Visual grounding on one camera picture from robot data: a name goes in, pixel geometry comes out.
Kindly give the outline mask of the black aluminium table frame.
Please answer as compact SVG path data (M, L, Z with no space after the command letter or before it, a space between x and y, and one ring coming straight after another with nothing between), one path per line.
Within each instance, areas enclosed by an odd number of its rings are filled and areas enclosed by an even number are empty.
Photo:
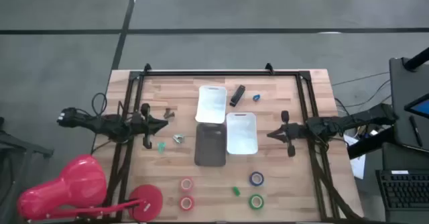
M233 95L239 85L246 90L235 107L228 112L254 113L257 118L258 152L254 155L227 155L222 167L202 167L194 163L198 91L203 85L225 87ZM254 95L261 95L258 102ZM160 154L157 148L146 149L142 137L129 144L115 146L98 137L96 159L109 180L119 178L114 192L107 198L116 203L128 198L134 188L153 184L163 194L159 222L272 222L319 221L331 214L329 198L319 201L326 190L313 177L311 153L303 139L294 144L296 155L289 157L287 146L267 137L281 125L280 113L286 110L293 122L311 115L333 116L336 105L326 70L285 70L271 75L266 70L242 71L139 71L116 70L107 89L107 112L113 113L123 101L129 110L148 103L151 114L162 118L166 108L175 112L169 124L152 137L157 145L166 143ZM173 136L182 134L177 144ZM260 172L261 186L252 186L249 176ZM180 189L180 181L191 178L189 192ZM241 192L236 197L233 187ZM249 197L260 194L262 209L253 210ZM179 200L192 196L194 208L182 211Z

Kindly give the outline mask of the grey translucent plastic bin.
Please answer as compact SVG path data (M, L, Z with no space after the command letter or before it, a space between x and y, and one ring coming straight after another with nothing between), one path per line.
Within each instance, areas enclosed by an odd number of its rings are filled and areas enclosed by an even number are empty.
M196 127L194 163L222 167L226 164L227 130L223 124L199 123Z

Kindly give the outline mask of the blue tape roll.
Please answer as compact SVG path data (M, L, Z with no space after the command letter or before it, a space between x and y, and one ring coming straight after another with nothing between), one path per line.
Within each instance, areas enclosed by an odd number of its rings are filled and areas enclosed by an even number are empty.
M252 186L261 186L264 183L264 176L260 172L252 172L249 176L249 182Z

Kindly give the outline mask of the red desk lamp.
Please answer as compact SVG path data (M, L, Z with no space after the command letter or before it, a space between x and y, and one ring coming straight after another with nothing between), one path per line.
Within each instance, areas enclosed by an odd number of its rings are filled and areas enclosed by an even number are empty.
M163 195L151 184L138 186L128 201L103 207L107 181L99 162L89 154L80 155L48 182L27 189L17 200L17 211L29 220L69 217L98 218L128 210L137 221L151 221L161 212Z

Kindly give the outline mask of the green tape roll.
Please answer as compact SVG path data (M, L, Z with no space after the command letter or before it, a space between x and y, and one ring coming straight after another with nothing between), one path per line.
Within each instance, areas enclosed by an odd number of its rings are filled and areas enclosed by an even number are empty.
M260 194L253 194L249 197L248 203L253 210L258 210L263 208L264 199Z

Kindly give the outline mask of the tablet with blue screen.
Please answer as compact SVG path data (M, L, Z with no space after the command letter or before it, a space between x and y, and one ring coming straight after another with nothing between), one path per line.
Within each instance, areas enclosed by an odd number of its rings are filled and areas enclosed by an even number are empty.
M429 93L405 105L404 110L429 119Z

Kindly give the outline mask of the white plastic bin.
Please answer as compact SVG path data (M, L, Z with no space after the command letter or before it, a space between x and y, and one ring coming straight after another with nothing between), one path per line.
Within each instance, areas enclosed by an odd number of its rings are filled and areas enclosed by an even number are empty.
M224 123L226 104L227 90L225 87L201 86L198 91L195 120L199 123Z
M227 152L251 155L258 152L257 118L254 113L228 113Z

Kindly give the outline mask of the dark grey chair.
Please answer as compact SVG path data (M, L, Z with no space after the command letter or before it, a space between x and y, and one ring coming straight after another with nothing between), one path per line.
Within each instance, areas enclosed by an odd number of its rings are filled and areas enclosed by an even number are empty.
M17 174L14 174L13 160L9 158L9 170L11 174L11 184L5 195L0 198L0 224L7 224L13 216L16 202L21 193L22 186L27 176L33 154L41 154L45 158L51 158L54 150L43 146L32 144L12 136L3 130L5 120L0 117L0 155L7 155L17 152L23 155L21 166Z

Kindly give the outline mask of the dark grey cart top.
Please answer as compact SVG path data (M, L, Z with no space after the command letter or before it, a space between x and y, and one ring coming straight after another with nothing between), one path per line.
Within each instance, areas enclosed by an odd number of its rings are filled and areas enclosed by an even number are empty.
M429 64L423 64L415 72L403 67L401 58L389 60L391 98L395 114L394 125L396 142L420 151L429 152L429 119L409 113L404 106L429 93ZM416 141L409 116L414 116L423 147Z

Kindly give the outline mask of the black stapler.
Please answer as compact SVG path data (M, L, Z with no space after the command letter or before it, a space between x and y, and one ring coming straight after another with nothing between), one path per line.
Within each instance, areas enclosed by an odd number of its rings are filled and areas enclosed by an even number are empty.
M237 90L234 92L233 96L231 97L231 100L229 102L229 105L232 107L235 107L241 97L243 96L243 93L245 92L245 86L239 85Z

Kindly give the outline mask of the pink tape roll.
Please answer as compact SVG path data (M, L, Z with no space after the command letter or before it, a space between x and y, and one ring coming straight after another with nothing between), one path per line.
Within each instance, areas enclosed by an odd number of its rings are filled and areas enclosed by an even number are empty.
M194 208L194 199L192 196L185 196L179 200L179 206L182 211L190 211Z
M193 180L191 178L183 178L180 181L180 189L183 192L189 192L193 189L193 187L194 187L194 183L193 183Z

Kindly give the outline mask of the black pole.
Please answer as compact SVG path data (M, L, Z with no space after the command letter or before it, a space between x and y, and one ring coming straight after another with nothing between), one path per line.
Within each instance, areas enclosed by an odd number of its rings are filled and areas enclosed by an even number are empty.
M421 51L419 54L403 62L403 67L409 71L415 71L423 63L429 61L429 47Z

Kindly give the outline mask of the white paper sheet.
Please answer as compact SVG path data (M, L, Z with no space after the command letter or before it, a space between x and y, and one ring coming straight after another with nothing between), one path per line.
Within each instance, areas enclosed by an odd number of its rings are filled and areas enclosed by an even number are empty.
M343 138L348 143L349 147L351 147L352 145L358 142L357 139L348 135L344 135ZM365 154L362 156L356 157L354 159L351 159L352 172L355 178L358 178L361 180L364 179L365 160L366 160Z

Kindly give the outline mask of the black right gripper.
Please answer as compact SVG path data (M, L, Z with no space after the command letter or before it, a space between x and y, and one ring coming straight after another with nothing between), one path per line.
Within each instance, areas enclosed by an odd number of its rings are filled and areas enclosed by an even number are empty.
M292 143L292 140L304 138L305 129L303 125L299 125L297 123L289 123L290 115L288 111L282 111L281 118L284 123L284 126L281 125L277 130L268 133L267 137L279 140L281 142L285 142L286 137L286 143L288 145L288 156L294 157L296 155L296 150Z

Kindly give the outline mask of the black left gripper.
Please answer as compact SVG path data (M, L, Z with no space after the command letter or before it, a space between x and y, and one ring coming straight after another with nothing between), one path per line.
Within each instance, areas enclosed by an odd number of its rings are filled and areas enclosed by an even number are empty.
M139 113L134 113L131 118L131 134L143 134L143 146L146 149L152 149L152 142L150 141L150 132L157 133L159 130L168 125L165 119L156 119L150 117L150 131L149 131L149 113L150 106L148 103L143 103L140 107Z

